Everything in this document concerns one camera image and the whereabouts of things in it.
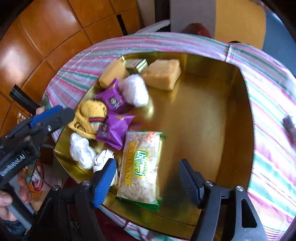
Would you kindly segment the person's left hand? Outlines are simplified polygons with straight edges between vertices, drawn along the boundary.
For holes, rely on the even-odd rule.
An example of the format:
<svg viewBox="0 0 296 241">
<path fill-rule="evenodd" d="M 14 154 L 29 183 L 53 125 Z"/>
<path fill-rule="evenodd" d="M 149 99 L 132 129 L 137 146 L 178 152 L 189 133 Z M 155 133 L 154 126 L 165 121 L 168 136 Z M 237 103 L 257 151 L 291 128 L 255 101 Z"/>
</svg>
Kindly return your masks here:
<svg viewBox="0 0 296 241">
<path fill-rule="evenodd" d="M 20 220 L 25 227 L 29 227 L 34 219 L 31 199 L 27 175 L 22 170 L 4 185 L 4 191 L 1 190 L 1 219 L 11 222 Z"/>
</svg>

